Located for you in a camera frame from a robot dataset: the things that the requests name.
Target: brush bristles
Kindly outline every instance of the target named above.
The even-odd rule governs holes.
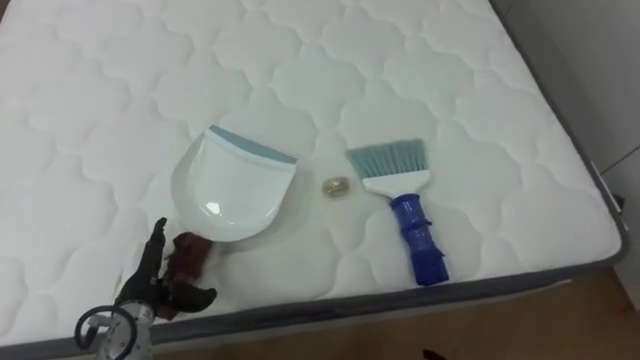
[[[345,155],[361,179],[427,169],[420,139],[347,150]]]

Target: white wall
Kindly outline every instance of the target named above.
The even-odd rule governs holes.
[[[640,1],[495,0],[613,192],[631,252],[616,267],[640,308]]]

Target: quilted mattress surface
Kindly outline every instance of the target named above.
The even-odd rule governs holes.
[[[217,247],[196,316],[414,288],[347,148],[421,138],[452,282],[621,247],[571,139],[487,0],[13,0],[0,25],[0,345],[110,303],[171,172],[211,124],[299,159],[275,222]],[[347,176],[340,199],[322,182]]]

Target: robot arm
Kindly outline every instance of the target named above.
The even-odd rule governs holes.
[[[91,346],[101,327],[108,328],[96,359],[151,359],[150,329],[160,305],[193,313],[206,309],[216,298],[214,289],[203,290],[183,283],[166,285],[158,277],[166,242],[166,223],[165,218],[156,222],[137,271],[124,284],[114,304],[93,308],[78,320],[74,340],[81,349]],[[99,315],[104,312],[111,312],[111,316]],[[83,336],[85,322],[88,322],[89,330]]]

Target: blue brush handle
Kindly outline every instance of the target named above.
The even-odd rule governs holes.
[[[418,285],[429,286],[449,280],[444,255],[431,238],[431,222],[424,216],[420,195],[405,194],[391,201],[402,237],[411,251],[411,264]]]

